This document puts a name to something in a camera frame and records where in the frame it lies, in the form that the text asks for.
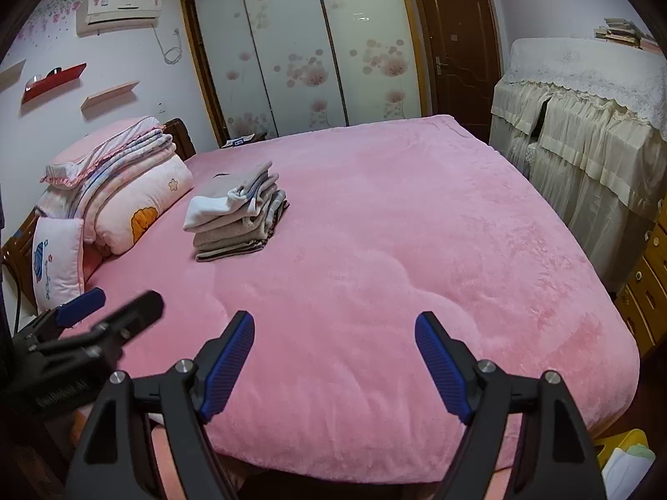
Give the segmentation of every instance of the wardrobe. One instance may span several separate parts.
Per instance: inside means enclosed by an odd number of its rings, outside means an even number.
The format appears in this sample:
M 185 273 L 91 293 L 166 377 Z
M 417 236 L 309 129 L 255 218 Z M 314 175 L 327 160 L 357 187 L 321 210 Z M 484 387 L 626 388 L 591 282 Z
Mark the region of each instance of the wardrobe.
M 421 116 L 405 0 L 194 3 L 231 138 Z

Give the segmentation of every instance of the power cord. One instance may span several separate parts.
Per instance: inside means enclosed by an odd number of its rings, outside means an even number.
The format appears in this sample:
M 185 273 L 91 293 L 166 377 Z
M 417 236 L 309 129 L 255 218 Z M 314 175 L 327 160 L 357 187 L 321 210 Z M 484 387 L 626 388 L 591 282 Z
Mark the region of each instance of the power cord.
M 7 261 L 2 261 L 2 265 L 7 267 L 7 270 L 11 277 L 14 279 L 14 284 L 16 285 L 16 319 L 14 320 L 14 334 L 19 332 L 19 319 L 21 317 L 21 284 L 19 283 L 19 277 L 16 275 L 14 267 L 12 267 Z
M 151 28 L 153 29 L 153 33 L 155 34 L 155 39 L 158 40 L 158 45 L 160 46 L 160 52 L 162 52 L 162 57 L 165 59 L 165 62 L 168 63 L 170 66 L 175 64 L 181 59 L 181 56 L 183 56 L 183 47 L 181 46 L 181 32 L 178 28 L 175 28 L 173 31 L 173 34 L 178 37 L 178 47 L 171 47 L 167 52 L 162 48 L 162 44 L 160 42 L 160 38 L 158 37 L 158 32 L 155 30 L 155 26 L 151 24 Z M 176 51 L 177 56 L 173 59 L 169 59 L 167 55 L 172 52 Z

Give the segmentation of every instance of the wooden door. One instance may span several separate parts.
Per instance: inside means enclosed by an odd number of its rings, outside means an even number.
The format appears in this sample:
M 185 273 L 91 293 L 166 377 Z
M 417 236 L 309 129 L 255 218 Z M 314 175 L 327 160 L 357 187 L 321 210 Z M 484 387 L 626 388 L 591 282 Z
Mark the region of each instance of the wooden door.
M 489 0 L 417 0 L 435 115 L 452 115 L 489 142 L 491 102 L 500 79 Z

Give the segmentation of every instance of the pink bedspread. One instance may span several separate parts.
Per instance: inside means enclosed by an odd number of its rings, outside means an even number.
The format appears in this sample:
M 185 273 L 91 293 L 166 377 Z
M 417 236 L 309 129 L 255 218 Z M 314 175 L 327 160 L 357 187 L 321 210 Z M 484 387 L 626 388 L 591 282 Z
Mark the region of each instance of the pink bedspread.
M 89 281 L 106 310 L 149 288 L 165 299 L 126 347 L 134 377 L 252 313 L 255 345 L 208 427 L 218 451 L 324 479 L 439 481 L 463 427 L 415 345 L 423 310 L 508 373 L 559 370 L 594 430 L 628 407 L 637 348 L 590 263 L 529 182 L 453 118 L 305 133 L 188 166 L 203 182 L 267 159 L 291 207 L 263 251 L 197 263 L 181 229 L 191 192 Z M 513 420 L 501 467 L 517 435 Z

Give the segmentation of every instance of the wooden wall shelf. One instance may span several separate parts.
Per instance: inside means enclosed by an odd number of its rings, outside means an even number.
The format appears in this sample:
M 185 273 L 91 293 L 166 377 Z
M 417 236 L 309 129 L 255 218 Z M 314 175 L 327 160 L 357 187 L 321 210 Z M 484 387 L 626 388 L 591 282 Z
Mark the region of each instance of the wooden wall shelf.
M 54 89 L 56 86 L 64 85 L 70 80 L 74 80 L 81 76 L 86 64 L 79 64 L 72 68 L 63 69 L 60 73 L 54 73 L 42 80 L 38 80 L 23 94 L 21 104 L 29 102 L 31 99 L 41 96 L 43 93 Z
M 0 87 L 13 85 L 19 78 L 21 78 L 21 72 L 23 71 L 23 65 L 25 64 L 25 59 L 21 62 L 16 62 L 14 65 L 9 66 L 7 69 L 0 71 Z
M 97 94 L 88 96 L 88 98 L 86 98 L 84 102 L 81 104 L 81 110 L 86 110 L 87 108 L 92 107 L 93 105 L 97 105 L 98 103 L 106 101 L 107 99 L 115 98 L 116 96 L 121 96 L 122 94 L 127 94 L 138 84 L 139 84 L 138 80 L 133 80 L 131 82 L 125 82 L 122 85 L 112 86 L 111 88 L 102 90 Z

